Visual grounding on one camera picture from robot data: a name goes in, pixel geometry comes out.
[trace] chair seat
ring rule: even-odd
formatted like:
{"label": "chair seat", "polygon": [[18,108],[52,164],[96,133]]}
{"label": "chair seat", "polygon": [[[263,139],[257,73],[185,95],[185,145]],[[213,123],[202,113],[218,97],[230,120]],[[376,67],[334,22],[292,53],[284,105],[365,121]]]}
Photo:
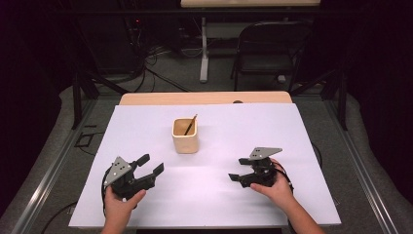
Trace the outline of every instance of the chair seat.
{"label": "chair seat", "polygon": [[243,55],[240,72],[274,73],[292,70],[294,65],[288,55]]}

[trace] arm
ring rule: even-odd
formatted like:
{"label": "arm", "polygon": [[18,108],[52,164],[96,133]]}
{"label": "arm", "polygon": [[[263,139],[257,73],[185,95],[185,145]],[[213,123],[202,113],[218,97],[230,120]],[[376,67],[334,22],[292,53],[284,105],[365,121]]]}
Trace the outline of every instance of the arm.
{"label": "arm", "polygon": [[272,187],[252,183],[251,188],[267,196],[286,214],[297,233],[324,233],[307,211],[295,200],[286,178],[277,173],[276,182]]}
{"label": "arm", "polygon": [[145,196],[146,191],[140,190],[127,202],[123,202],[112,190],[111,186],[106,188],[104,204],[106,208],[106,220],[102,234],[121,234],[131,218],[131,211]]}

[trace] chair backrest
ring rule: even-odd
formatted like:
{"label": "chair backrest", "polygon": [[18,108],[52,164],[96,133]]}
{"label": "chair backrest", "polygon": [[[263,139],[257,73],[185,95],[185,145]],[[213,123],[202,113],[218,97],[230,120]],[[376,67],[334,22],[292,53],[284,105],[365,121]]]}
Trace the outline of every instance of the chair backrest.
{"label": "chair backrest", "polygon": [[241,32],[238,50],[241,53],[299,50],[311,34],[311,25],[305,21],[261,21]]}

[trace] person's right hand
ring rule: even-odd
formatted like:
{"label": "person's right hand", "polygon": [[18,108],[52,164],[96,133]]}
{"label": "person's right hand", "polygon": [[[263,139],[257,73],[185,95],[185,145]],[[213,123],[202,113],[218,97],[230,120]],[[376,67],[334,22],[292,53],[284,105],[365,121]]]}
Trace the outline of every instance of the person's right hand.
{"label": "person's right hand", "polygon": [[[271,159],[273,163],[275,163],[276,168],[282,171],[282,167],[280,167],[279,162],[275,159]],[[289,187],[288,181],[286,178],[281,174],[276,174],[276,182],[271,187],[267,187],[261,184],[252,183],[250,187],[265,196],[267,196],[276,206],[284,211],[286,206],[291,202],[295,202],[295,198],[292,195],[292,191]]]}

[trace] white tabletop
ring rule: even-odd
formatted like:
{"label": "white tabletop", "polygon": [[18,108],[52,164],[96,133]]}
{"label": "white tabletop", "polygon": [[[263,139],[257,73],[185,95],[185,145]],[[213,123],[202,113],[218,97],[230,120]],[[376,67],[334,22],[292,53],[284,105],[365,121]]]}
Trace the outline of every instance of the white tabletop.
{"label": "white tabletop", "polygon": [[319,2],[320,0],[181,0],[181,7],[314,7]]}
{"label": "white tabletop", "polygon": [[[174,119],[198,114],[200,150],[177,154]],[[127,162],[149,153],[137,168],[146,176],[160,163],[165,171],[132,212],[130,228],[249,228],[287,225],[286,216],[264,196],[231,181],[228,174],[250,174],[239,164],[256,146],[280,147],[274,155],[287,170],[294,196],[318,224],[340,224],[295,104],[243,103],[116,106],[95,156],[69,226],[104,224],[100,185],[117,156]]]}

